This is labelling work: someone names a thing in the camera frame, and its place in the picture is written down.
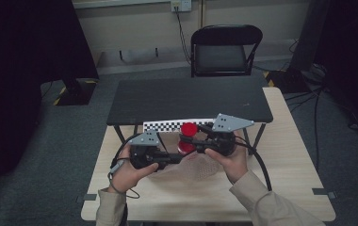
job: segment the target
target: gray carpet floor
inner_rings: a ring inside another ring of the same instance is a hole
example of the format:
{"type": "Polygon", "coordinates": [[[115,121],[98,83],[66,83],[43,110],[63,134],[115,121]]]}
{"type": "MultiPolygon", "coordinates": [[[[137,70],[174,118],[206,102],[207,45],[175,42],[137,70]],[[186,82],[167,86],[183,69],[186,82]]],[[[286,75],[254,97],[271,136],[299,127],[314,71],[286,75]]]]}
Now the gray carpet floor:
{"type": "MultiPolygon", "coordinates": [[[[283,62],[256,65],[280,69],[283,62]]],[[[42,90],[49,91],[41,103],[39,126],[19,166],[0,177],[0,225],[94,225],[80,217],[80,198],[88,190],[118,81],[173,77],[189,77],[189,67],[101,75],[89,105],[82,106],[54,106],[63,84],[54,82],[50,89],[50,84],[44,84],[42,90]]],[[[316,162],[316,98],[295,104],[308,97],[288,103],[316,162]]],[[[358,225],[358,131],[349,129],[346,108],[329,91],[322,92],[317,106],[318,174],[325,188],[337,195],[332,200],[337,218],[328,225],[358,225]]]]}

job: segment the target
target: checkerboard pattern strip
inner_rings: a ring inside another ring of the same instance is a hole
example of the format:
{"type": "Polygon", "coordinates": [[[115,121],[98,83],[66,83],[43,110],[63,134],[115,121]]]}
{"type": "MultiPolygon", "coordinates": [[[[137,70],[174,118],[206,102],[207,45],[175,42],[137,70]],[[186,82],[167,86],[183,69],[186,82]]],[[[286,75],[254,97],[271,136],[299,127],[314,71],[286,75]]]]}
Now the checkerboard pattern strip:
{"type": "Polygon", "coordinates": [[[186,122],[193,122],[198,125],[214,122],[213,119],[193,119],[177,121],[146,121],[143,123],[143,132],[154,129],[160,133],[179,132],[180,127],[186,122]]]}

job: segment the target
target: light wooden table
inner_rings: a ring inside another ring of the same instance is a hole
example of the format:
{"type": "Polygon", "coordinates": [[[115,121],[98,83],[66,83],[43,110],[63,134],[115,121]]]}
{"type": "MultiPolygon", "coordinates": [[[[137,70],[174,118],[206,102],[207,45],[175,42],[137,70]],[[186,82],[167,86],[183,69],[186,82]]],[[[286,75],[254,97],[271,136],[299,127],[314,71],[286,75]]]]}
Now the light wooden table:
{"type": "MultiPolygon", "coordinates": [[[[314,195],[312,188],[323,188],[311,158],[302,142],[300,133],[288,110],[282,93],[277,88],[264,88],[273,122],[267,124],[257,149],[263,158],[273,190],[323,221],[335,219],[334,209],[325,195],[314,195]]],[[[259,125],[249,127],[251,141],[259,125]]],[[[133,126],[123,126],[126,137],[133,134],[133,126]]],[[[88,194],[107,187],[107,173],[121,142],[113,127],[106,128],[106,135],[97,159],[88,194]]],[[[249,157],[249,169],[265,182],[262,170],[254,157],[249,157]]],[[[213,176],[201,181],[162,174],[142,179],[135,190],[139,200],[127,199],[128,220],[139,221],[250,221],[247,210],[229,192],[222,168],[213,176]]],[[[95,220],[99,206],[95,201],[85,201],[82,219],[95,220]]]]}

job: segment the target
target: black table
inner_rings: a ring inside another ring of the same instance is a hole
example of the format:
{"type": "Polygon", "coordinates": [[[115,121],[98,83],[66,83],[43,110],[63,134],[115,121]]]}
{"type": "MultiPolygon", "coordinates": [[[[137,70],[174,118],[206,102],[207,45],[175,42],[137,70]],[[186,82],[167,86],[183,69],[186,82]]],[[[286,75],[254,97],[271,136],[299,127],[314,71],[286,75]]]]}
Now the black table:
{"type": "Polygon", "coordinates": [[[222,113],[269,123],[273,116],[262,90],[267,85],[259,75],[122,80],[106,123],[122,142],[120,125],[145,121],[215,119],[222,113]]]}

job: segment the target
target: person's left hand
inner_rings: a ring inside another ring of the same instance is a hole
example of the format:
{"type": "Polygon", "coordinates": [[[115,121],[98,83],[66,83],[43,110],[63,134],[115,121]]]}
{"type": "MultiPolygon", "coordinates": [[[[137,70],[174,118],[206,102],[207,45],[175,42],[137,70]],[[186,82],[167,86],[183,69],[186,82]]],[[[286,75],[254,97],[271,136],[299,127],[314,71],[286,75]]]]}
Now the person's left hand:
{"type": "MultiPolygon", "coordinates": [[[[130,157],[130,145],[127,144],[123,147],[123,150],[118,158],[129,158],[130,157]]],[[[123,165],[112,175],[112,185],[120,192],[126,192],[130,188],[136,186],[138,181],[146,177],[158,168],[157,163],[142,168],[135,169],[130,163],[129,159],[124,160],[123,165]]],[[[111,185],[107,189],[108,192],[116,192],[111,185]]]]}

